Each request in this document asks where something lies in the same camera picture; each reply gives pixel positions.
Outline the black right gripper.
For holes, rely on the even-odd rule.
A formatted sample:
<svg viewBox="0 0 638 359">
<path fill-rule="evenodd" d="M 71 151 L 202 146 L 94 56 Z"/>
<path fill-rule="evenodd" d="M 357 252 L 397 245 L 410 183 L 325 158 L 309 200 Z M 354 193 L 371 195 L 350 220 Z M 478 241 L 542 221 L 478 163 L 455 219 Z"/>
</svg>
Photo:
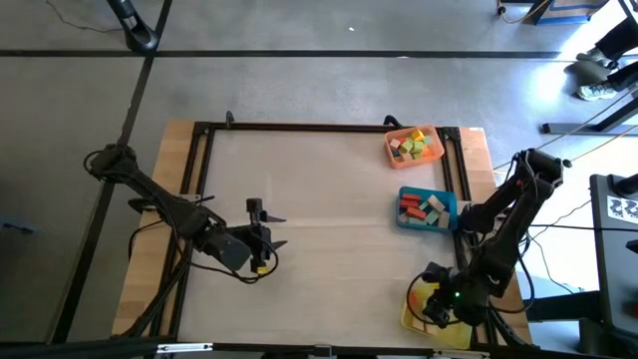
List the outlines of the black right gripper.
<svg viewBox="0 0 638 359">
<path fill-rule="evenodd" d="M 456 319 L 470 326 L 484 323 L 487 317 L 489 287 L 485 281 L 470 275 L 467 270 L 458 271 L 429 262 L 421 278 L 439 287 L 425 302 L 422 313 L 440 328 L 452 324 L 451 313 Z"/>
</svg>

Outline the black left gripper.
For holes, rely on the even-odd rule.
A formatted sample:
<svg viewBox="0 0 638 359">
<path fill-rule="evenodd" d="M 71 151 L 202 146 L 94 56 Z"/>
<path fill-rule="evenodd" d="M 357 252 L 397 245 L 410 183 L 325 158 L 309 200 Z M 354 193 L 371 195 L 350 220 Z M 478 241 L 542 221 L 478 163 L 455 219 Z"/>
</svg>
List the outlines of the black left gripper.
<svg viewBox="0 0 638 359">
<path fill-rule="evenodd" d="M 287 240 L 271 241 L 271 231 L 264 225 L 265 222 L 285 222 L 284 218 L 271 216 L 263 208 L 263 201 L 258 197 L 250 197 L 246 200 L 246 211 L 250 224 L 234 226 L 229 229 L 231 234 L 246 244 L 250 249 L 250 271 L 252 273 L 265 273 L 266 261 L 270 259 L 272 250 L 277 250 L 287 244 Z"/>
</svg>

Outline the yellow plastic bin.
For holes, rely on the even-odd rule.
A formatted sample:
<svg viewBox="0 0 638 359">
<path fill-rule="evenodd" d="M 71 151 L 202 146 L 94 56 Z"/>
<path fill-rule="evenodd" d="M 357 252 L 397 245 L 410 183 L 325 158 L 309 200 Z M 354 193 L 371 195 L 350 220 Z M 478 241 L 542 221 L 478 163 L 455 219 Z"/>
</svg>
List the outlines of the yellow plastic bin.
<svg viewBox="0 0 638 359">
<path fill-rule="evenodd" d="M 427 300 L 433 294 L 434 290 L 438 288 L 439 286 L 436 283 L 427 283 L 424 282 L 420 277 L 418 277 L 415 283 L 409 289 L 407 302 L 404 304 L 401 314 L 401 324 L 415 333 L 418 333 L 429 339 L 433 339 L 438 344 L 445 344 L 457 349 L 469 349 L 473 335 L 473 328 L 471 326 L 463 322 L 454 324 L 456 317 L 454 316 L 454 314 L 451 314 L 449 325 L 445 329 L 442 329 L 436 324 L 433 324 L 432 320 L 427 318 L 422 313 Z M 421 311 L 414 311 L 410 306 L 409 294 L 413 290 L 420 291 L 424 296 L 423 309 Z M 427 333 L 423 333 L 412 328 L 412 321 L 414 318 L 419 318 L 427 325 Z"/>
</svg>

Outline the teal plastic bin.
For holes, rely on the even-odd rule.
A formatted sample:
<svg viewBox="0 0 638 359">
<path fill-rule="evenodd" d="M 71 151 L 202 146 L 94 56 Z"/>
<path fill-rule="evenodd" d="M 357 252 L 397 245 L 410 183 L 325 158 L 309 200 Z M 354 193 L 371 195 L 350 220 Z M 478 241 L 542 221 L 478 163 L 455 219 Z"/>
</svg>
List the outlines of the teal plastic bin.
<svg viewBox="0 0 638 359">
<path fill-rule="evenodd" d="M 423 201 L 428 201 L 428 198 L 434 194 L 446 207 L 446 210 L 451 218 L 450 218 L 450 226 L 448 229 L 443 229 L 438 227 L 438 221 L 436 221 L 432 225 L 412 225 L 412 224 L 403 224 L 398 220 L 398 216 L 402 213 L 406 213 L 406 208 L 400 208 L 400 200 L 401 195 L 403 193 L 412 193 L 418 194 L 421 196 L 420 204 Z M 414 230 L 424 230 L 424 231 L 433 231 L 440 233 L 448 233 L 452 232 L 458 228 L 458 202 L 456 196 L 449 191 L 440 191 L 440 190 L 432 190 L 425 189 L 419 187 L 412 186 L 402 186 L 399 190 L 397 202 L 396 202 L 396 215 L 395 215 L 395 223 L 398 227 L 409 228 Z"/>
</svg>

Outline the black equipment cart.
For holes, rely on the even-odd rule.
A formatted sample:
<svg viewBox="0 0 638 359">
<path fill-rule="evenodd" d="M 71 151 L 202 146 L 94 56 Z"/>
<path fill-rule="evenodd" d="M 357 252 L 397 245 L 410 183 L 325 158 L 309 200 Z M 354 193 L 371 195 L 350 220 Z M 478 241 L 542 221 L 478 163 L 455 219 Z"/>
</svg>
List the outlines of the black equipment cart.
<svg viewBox="0 0 638 359">
<path fill-rule="evenodd" d="M 589 178 L 602 320 L 614 334 L 638 341 L 638 224 L 607 216 L 611 195 L 638 201 L 638 174 Z"/>
</svg>

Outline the black-and-white marker sticker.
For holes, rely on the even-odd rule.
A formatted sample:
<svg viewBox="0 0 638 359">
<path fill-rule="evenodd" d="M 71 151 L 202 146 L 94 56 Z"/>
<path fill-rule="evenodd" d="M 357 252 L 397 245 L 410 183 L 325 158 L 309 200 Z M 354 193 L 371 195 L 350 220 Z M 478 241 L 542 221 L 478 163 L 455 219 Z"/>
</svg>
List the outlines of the black-and-white marker sticker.
<svg viewBox="0 0 638 359">
<path fill-rule="evenodd" d="M 607 216 L 638 224 L 638 201 L 609 195 L 606 198 Z"/>
</svg>

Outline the black stand legs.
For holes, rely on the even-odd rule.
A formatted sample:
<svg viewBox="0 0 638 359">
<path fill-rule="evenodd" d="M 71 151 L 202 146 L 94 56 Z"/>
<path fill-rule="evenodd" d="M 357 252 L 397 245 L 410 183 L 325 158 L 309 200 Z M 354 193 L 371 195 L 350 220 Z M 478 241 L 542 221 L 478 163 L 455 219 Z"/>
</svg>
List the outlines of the black stand legs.
<svg viewBox="0 0 638 359">
<path fill-rule="evenodd" d="M 638 118 L 638 85 L 634 85 L 630 92 L 619 98 L 619 101 L 624 100 L 626 97 L 630 97 L 631 100 L 603 120 L 597 121 L 597 118 L 604 114 L 605 110 L 581 124 L 544 123 L 540 127 L 540 132 L 544 135 L 565 136 L 621 135 L 630 130 L 628 122 Z"/>
</svg>

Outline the black stand base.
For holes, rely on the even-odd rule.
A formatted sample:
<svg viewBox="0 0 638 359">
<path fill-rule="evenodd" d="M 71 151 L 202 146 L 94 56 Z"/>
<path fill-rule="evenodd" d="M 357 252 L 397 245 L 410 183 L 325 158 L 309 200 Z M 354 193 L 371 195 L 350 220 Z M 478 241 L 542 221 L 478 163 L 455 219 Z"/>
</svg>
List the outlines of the black stand base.
<svg viewBox="0 0 638 359">
<path fill-rule="evenodd" d="M 130 50 L 144 54 L 157 47 L 159 36 L 140 16 L 132 0 L 107 0 L 107 3 L 122 27 Z"/>
</svg>

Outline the person's shoe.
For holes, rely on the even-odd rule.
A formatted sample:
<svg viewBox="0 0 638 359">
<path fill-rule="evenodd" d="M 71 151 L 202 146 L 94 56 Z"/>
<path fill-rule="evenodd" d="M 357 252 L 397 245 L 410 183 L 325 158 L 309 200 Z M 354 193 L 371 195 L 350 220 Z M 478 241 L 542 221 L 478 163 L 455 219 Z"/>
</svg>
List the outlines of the person's shoe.
<svg viewBox="0 0 638 359">
<path fill-rule="evenodd" d="M 617 91 L 608 82 L 600 82 L 592 85 L 581 86 L 577 89 L 576 95 L 584 101 L 593 102 L 598 100 L 613 99 Z"/>
<path fill-rule="evenodd" d="M 578 53 L 576 55 L 577 61 L 582 62 L 592 62 L 597 64 L 598 66 L 608 69 L 614 70 L 617 68 L 618 63 L 615 60 L 611 60 L 607 58 L 599 49 L 592 48 L 584 53 Z"/>
</svg>

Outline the grey floor object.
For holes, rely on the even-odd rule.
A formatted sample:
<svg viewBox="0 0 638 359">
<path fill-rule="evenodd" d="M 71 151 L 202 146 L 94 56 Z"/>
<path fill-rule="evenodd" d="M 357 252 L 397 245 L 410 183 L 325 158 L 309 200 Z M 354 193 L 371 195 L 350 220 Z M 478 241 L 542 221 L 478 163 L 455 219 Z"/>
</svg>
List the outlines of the grey floor object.
<svg viewBox="0 0 638 359">
<path fill-rule="evenodd" d="M 37 229 L 23 220 L 0 214 L 0 228 L 14 230 L 23 234 L 34 234 Z"/>
</svg>

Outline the blue box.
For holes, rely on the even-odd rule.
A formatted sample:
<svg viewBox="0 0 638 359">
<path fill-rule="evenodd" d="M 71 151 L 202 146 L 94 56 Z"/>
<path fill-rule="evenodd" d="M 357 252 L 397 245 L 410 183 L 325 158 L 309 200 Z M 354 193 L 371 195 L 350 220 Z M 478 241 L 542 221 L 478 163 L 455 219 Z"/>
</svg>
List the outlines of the blue box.
<svg viewBox="0 0 638 359">
<path fill-rule="evenodd" d="M 609 0 L 538 0 L 528 15 L 534 25 L 588 23 Z"/>
</svg>

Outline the person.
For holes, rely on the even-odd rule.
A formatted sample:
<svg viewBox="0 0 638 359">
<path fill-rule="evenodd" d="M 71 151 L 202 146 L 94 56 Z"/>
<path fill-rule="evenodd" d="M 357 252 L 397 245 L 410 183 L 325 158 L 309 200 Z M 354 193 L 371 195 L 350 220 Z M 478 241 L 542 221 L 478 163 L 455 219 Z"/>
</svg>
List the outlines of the person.
<svg viewBox="0 0 638 359">
<path fill-rule="evenodd" d="M 638 48 L 638 24 L 626 18 L 597 41 L 592 48 L 599 49 L 607 58 L 618 63 L 623 55 Z M 610 83 L 617 94 L 638 82 L 638 61 L 610 71 L 605 80 L 597 83 Z"/>
</svg>

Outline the black table frame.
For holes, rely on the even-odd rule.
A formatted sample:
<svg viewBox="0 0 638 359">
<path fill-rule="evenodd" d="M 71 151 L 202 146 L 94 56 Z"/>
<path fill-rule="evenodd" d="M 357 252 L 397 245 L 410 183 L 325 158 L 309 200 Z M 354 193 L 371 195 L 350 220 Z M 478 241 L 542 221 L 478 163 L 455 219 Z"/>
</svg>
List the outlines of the black table frame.
<svg viewBox="0 0 638 359">
<path fill-rule="evenodd" d="M 285 222 L 299 218 L 384 217 L 392 226 L 286 227 L 275 272 L 255 284 L 195 257 L 177 336 L 218 345 L 324 344 L 333 347 L 446 347 L 401 324 L 417 275 L 429 262 L 456 261 L 447 233 L 398 227 L 402 186 L 444 189 L 440 162 L 395 170 L 384 132 L 336 126 L 238 125 L 214 133 L 204 176 L 211 208 L 229 224 L 248 221 L 245 202 L 263 200 Z"/>
</svg>

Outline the silver bracket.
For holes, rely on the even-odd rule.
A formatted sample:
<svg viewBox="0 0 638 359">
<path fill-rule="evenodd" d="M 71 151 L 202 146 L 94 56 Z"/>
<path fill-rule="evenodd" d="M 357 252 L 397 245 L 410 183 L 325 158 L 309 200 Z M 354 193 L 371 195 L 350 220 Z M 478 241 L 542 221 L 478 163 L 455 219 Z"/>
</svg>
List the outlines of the silver bracket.
<svg viewBox="0 0 638 359">
<path fill-rule="evenodd" d="M 163 343 L 157 347 L 157 354 L 175 354 L 212 351 L 212 343 Z"/>
</svg>

